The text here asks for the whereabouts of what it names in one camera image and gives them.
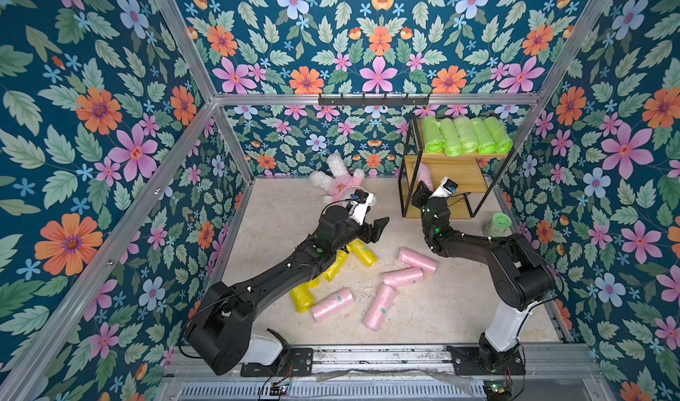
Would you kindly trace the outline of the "green trash bag roll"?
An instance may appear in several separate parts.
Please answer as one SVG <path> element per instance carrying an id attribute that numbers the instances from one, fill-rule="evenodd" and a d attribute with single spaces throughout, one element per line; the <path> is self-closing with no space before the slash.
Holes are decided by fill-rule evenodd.
<path id="1" fill-rule="evenodd" d="M 497 154 L 506 154 L 513 148 L 513 140 L 508 134 L 504 124 L 496 117 L 490 116 L 483 123 L 496 144 Z"/>
<path id="2" fill-rule="evenodd" d="M 451 119 L 442 119 L 439 128 L 444 137 L 444 154 L 455 158 L 463 154 L 462 144 L 455 124 Z"/>
<path id="3" fill-rule="evenodd" d="M 479 118 L 471 119 L 470 122 L 478 143 L 477 152 L 482 155 L 495 153 L 497 144 L 485 123 Z"/>
<path id="4" fill-rule="evenodd" d="M 435 117 L 427 116 L 421 120 L 421 135 L 423 136 L 424 149 L 428 153 L 439 153 L 444 149 L 446 139 Z"/>
<path id="5" fill-rule="evenodd" d="M 471 154 L 477 152 L 479 142 L 473 128 L 471 119 L 467 117 L 458 117 L 453 121 L 460 144 L 464 154 Z"/>

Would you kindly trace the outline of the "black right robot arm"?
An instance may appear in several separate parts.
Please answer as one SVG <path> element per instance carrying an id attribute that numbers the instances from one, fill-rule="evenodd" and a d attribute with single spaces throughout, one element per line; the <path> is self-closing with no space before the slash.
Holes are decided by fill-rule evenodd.
<path id="1" fill-rule="evenodd" d="M 420 181 L 412 205 L 421 213 L 424 240 L 433 253 L 488 267 L 499 304 L 479 338 L 476 366 L 494 372 L 519 358 L 522 327 L 548 292 L 557 288 L 557 282 L 550 265 L 523 236 L 474 236 L 452 227 L 448 201 L 457 188 L 447 177 L 435 190 Z"/>

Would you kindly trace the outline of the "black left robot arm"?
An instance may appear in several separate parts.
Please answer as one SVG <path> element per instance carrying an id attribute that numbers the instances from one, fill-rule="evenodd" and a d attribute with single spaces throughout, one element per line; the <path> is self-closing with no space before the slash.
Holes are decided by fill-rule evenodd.
<path id="1" fill-rule="evenodd" d="M 232 286 L 223 282 L 212 285 L 189 320 L 185 339 L 214 374 L 226 374 L 243 361 L 253 323 L 269 305 L 321 276 L 349 243 L 357 239 L 378 242 L 389 222 L 384 217 L 359 223 L 347 208 L 329 207 L 313 233 L 281 263 Z"/>

